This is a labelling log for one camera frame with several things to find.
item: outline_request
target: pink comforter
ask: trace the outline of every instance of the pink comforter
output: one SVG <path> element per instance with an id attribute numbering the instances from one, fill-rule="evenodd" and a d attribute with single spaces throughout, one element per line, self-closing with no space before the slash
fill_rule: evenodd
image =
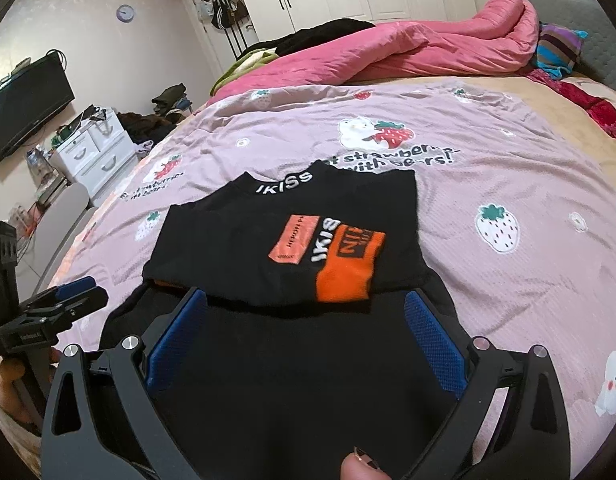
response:
<path id="1" fill-rule="evenodd" d="M 528 0 L 488 0 L 463 22 L 392 22 L 284 56 L 223 87 L 208 101 L 254 89 L 413 75 L 497 75 L 524 67 L 539 21 Z"/>

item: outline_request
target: black mechanical device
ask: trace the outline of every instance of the black mechanical device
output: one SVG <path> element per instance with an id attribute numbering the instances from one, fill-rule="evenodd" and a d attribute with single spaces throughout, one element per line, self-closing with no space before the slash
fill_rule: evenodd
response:
<path id="1" fill-rule="evenodd" d="M 170 384 L 195 335 L 195 320 L 207 308 L 203 291 L 190 289 L 172 313 L 115 348 L 84 352 L 68 345 L 48 391 L 47 373 L 34 371 L 40 352 L 47 372 L 47 348 L 57 343 L 56 333 L 103 307 L 107 295 L 84 278 L 18 308 L 13 236 L 12 228 L 0 224 L 0 355 L 24 356 L 30 372 L 22 399 L 28 396 L 38 413 L 46 406 L 42 477 L 72 480 L 82 472 L 92 480 L 200 480 L 150 392 Z M 406 296 L 404 310 L 438 381 L 457 404 L 403 480 L 569 480 L 566 409 L 547 349 L 504 351 L 485 337 L 471 338 L 421 290 Z M 498 388 L 508 392 L 494 435 L 482 460 L 466 465 Z"/>

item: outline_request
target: human hand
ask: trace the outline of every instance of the human hand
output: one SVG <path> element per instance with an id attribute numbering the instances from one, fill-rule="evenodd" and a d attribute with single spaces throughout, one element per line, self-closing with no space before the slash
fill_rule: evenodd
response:
<path id="1" fill-rule="evenodd" d="M 390 480 L 390 477 L 366 452 L 355 447 L 355 452 L 346 456 L 341 464 L 341 480 Z"/>
<path id="2" fill-rule="evenodd" d="M 57 363 L 61 357 L 61 352 L 57 349 L 50 349 L 50 362 Z M 24 376 L 25 368 L 23 363 L 15 357 L 6 357 L 0 361 L 0 408 L 8 413 L 13 419 L 22 424 L 31 424 L 32 417 L 28 410 L 19 399 L 15 389 L 14 381 Z M 50 367 L 48 380 L 52 382 L 54 367 Z"/>

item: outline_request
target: wall-mounted tv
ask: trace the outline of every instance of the wall-mounted tv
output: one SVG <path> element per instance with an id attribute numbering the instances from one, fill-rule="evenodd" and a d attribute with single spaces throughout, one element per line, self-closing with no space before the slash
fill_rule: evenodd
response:
<path id="1" fill-rule="evenodd" d="M 74 99 L 57 51 L 0 84 L 0 162 Z"/>

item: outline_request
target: orange patch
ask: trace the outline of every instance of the orange patch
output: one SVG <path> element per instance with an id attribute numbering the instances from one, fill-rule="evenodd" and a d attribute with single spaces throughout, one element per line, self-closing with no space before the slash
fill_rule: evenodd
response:
<path id="1" fill-rule="evenodd" d="M 385 233 L 340 225 L 317 273 L 317 300 L 324 303 L 367 300 L 374 260 Z"/>
<path id="2" fill-rule="evenodd" d="M 318 216 L 292 215 L 268 257 L 278 264 L 298 265 L 314 234 Z"/>

